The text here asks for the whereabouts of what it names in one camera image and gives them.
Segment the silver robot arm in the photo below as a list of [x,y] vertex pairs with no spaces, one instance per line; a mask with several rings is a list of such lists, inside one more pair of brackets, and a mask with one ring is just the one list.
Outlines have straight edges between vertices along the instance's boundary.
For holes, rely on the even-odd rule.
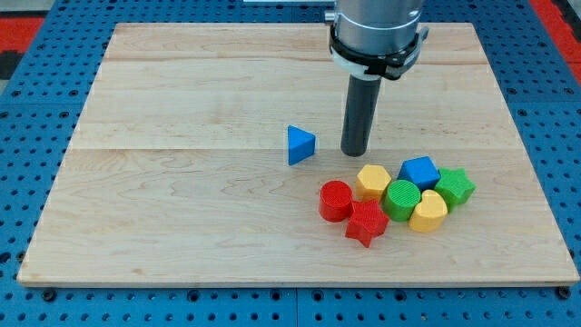
[[336,0],[333,36],[365,55],[391,55],[416,36],[423,0]]

